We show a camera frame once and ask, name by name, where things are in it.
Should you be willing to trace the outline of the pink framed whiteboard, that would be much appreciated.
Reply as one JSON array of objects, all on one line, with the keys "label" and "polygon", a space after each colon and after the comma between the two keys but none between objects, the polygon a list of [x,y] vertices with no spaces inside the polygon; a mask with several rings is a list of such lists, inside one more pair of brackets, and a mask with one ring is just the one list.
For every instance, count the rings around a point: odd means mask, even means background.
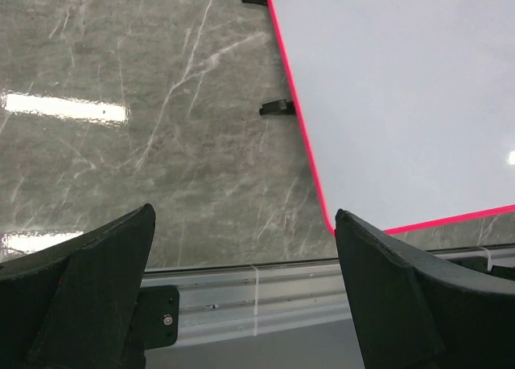
[{"label": "pink framed whiteboard", "polygon": [[268,0],[325,223],[514,209],[514,0]]}]

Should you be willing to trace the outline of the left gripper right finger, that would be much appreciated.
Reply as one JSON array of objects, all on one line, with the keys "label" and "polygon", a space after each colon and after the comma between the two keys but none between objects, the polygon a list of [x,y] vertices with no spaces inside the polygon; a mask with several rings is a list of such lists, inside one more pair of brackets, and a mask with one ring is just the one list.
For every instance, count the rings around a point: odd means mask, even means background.
[{"label": "left gripper right finger", "polygon": [[511,368],[514,271],[471,269],[336,213],[336,247],[367,368]]}]

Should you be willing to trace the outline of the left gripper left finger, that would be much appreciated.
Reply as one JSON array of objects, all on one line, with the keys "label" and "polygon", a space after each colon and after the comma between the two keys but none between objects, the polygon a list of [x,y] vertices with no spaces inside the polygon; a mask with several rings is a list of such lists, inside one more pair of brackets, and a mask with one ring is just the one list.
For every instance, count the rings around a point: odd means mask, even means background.
[{"label": "left gripper left finger", "polygon": [[149,204],[1,264],[3,368],[144,368],[130,329],[155,233]]}]

